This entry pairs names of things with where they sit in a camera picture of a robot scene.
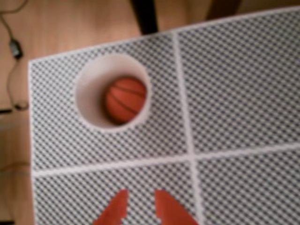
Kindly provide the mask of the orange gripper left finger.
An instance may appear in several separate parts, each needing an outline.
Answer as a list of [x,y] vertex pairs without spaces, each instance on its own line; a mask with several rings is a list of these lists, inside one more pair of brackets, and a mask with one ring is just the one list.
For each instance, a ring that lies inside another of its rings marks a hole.
[[127,215],[128,191],[120,190],[93,221],[93,225],[120,225]]

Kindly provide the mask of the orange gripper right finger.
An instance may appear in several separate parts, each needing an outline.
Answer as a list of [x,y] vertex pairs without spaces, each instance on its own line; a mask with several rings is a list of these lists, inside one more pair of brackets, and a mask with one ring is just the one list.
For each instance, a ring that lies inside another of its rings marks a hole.
[[189,212],[168,192],[155,190],[156,216],[162,225],[198,225]]

